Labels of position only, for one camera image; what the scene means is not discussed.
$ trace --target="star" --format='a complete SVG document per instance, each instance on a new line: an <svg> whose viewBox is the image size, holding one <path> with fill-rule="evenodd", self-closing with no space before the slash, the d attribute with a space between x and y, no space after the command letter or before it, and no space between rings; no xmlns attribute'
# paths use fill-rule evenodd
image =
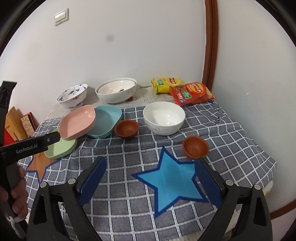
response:
<svg viewBox="0 0 296 241"><path fill-rule="evenodd" d="M39 184L42 182L46 169L52 164L60 161L61 158L55 160L48 158L44 152L32 156L30 163L27 166L26 172L36 172Z"/></svg>
<svg viewBox="0 0 296 241"><path fill-rule="evenodd" d="M164 147L155 169L132 174L155 191L155 218L178 200L208 202L196 182L195 162L179 162Z"/></svg>

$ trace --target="yellow chip bag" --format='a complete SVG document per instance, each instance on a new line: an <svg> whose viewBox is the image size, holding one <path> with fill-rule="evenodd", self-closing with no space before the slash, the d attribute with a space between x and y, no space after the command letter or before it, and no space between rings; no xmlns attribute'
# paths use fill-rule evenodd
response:
<svg viewBox="0 0 296 241"><path fill-rule="evenodd" d="M151 81L152 87L157 94L169 93L170 86L182 85L184 82L178 78L154 78Z"/></svg>

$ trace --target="chip bag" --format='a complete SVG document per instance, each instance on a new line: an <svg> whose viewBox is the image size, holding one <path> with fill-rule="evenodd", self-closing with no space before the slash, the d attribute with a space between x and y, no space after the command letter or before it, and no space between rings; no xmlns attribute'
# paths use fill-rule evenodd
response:
<svg viewBox="0 0 296 241"><path fill-rule="evenodd" d="M170 86L181 85L184 82L178 78L154 78L151 81L152 87L157 94L170 92Z"/></svg>
<svg viewBox="0 0 296 241"><path fill-rule="evenodd" d="M216 97L201 83L193 82L189 84L171 86L170 94L177 105L197 104Z"/></svg>

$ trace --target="brown wooden trim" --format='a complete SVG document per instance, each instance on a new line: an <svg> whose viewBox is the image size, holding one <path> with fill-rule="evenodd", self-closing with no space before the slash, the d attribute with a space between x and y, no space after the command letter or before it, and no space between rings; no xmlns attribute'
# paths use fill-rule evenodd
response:
<svg viewBox="0 0 296 241"><path fill-rule="evenodd" d="M205 0L206 16L206 46L205 64L202 76L202 83L211 91L218 51L218 5L217 0Z"/></svg>
<svg viewBox="0 0 296 241"><path fill-rule="evenodd" d="M285 215L286 213L294 210L295 208L296 208L296 199L294 201L292 201L291 203L287 204L286 206L270 213L270 218L271 219L278 218L278 217Z"/></svg>

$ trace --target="pink bowl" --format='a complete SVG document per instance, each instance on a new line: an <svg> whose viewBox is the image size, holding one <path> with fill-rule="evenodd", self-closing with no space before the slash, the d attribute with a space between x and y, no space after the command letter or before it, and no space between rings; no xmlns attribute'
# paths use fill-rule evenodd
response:
<svg viewBox="0 0 296 241"><path fill-rule="evenodd" d="M96 123L96 112L92 105L84 105L67 114L59 126L62 139L74 140L93 129Z"/></svg>

